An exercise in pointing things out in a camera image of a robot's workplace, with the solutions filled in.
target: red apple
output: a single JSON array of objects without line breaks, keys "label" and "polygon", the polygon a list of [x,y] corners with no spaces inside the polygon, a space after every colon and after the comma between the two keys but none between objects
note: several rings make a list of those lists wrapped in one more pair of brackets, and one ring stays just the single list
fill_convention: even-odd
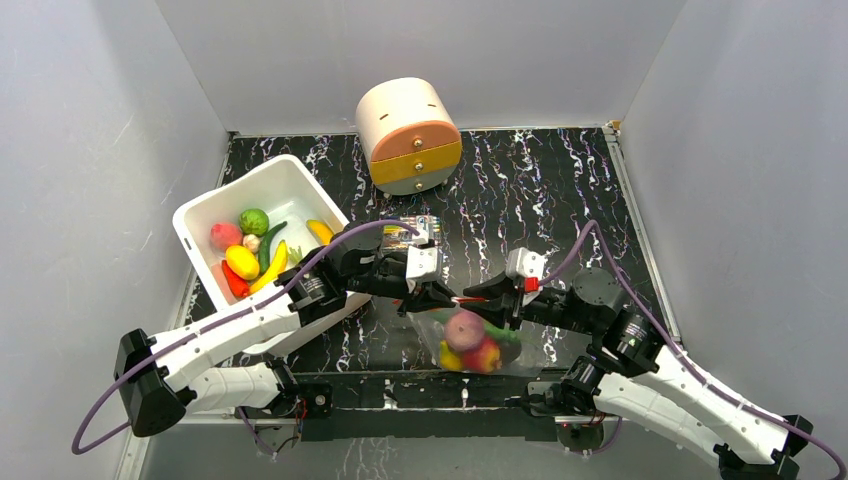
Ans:
[{"label": "red apple", "polygon": [[477,349],[462,354],[462,364],[475,373],[492,373],[501,368],[501,349],[497,342],[485,337]]}]

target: clear plastic bag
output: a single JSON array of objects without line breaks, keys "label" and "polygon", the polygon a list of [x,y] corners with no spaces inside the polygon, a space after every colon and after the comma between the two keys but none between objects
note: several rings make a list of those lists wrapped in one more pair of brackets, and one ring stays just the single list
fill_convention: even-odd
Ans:
[{"label": "clear plastic bag", "polygon": [[541,339],[497,328],[459,307],[408,315],[433,363],[445,370],[534,377],[545,365]]}]

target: white basket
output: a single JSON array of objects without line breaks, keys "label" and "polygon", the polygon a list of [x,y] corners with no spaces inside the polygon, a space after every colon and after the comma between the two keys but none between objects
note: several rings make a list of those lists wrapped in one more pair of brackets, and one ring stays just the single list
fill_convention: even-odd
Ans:
[{"label": "white basket", "polygon": [[[306,226],[307,220],[321,220],[334,232],[340,232],[348,223],[347,217],[294,155],[276,156],[238,180],[181,206],[174,213],[174,229],[200,282],[218,310],[238,303],[239,299],[230,292],[221,271],[224,254],[212,247],[209,232],[216,223],[238,223],[239,215],[248,208],[264,210],[272,226],[283,221],[288,222],[271,245],[272,252],[277,248],[280,239],[285,240],[288,246],[300,247],[304,255],[318,247],[318,242]],[[330,328],[369,299],[369,295],[348,293],[344,309],[297,332],[277,335],[245,349],[244,352],[256,355],[267,351],[277,356],[286,355]],[[278,301],[290,303],[291,299],[286,295]]]}]

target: metal frame edge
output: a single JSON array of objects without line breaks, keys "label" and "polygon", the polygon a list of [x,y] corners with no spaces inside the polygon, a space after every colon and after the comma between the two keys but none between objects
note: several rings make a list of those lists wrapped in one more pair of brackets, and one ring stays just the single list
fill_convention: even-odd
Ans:
[{"label": "metal frame edge", "polygon": [[645,256],[645,263],[648,266],[648,273],[651,276],[651,282],[654,284],[657,296],[660,300],[660,309],[662,310],[665,325],[671,334],[672,339],[676,342],[681,342],[680,329],[677,326],[677,321],[674,319],[674,312],[671,309],[671,304],[668,300],[668,292],[666,292],[665,284],[660,276],[654,252],[651,249],[651,242],[648,240],[648,233],[645,231],[645,224],[642,221],[642,215],[639,213],[639,207],[636,204],[636,197],[633,188],[630,185],[630,177],[627,174],[627,167],[624,161],[624,155],[621,151],[621,144],[618,141],[618,132],[610,126],[602,127],[604,139],[607,142],[607,147],[612,157],[613,168],[618,176],[621,189],[624,191],[625,200],[627,201],[627,210],[630,212],[630,218],[633,221],[633,228],[636,230],[636,238],[639,239],[639,245],[642,247],[642,254]]}]

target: black marble surface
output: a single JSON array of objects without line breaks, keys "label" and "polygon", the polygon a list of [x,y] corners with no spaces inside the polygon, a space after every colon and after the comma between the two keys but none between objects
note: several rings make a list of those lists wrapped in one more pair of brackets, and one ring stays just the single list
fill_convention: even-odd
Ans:
[{"label": "black marble surface", "polygon": [[[300,158],[351,221],[429,213],[442,218],[447,283],[459,292],[500,273],[507,252],[526,246],[562,260],[579,228],[596,219],[616,261],[637,292],[660,314],[625,198],[599,128],[467,131],[462,160],[448,184],[421,194],[384,198],[371,183],[355,135],[237,138],[230,145],[224,183],[276,155]],[[578,268],[599,266],[593,237]],[[214,311],[198,282],[186,321]],[[411,323],[377,299],[288,356],[295,373],[410,371],[436,368]],[[543,346],[548,367],[568,367],[586,339],[525,322]],[[260,356],[236,355],[224,366],[247,366]]]}]

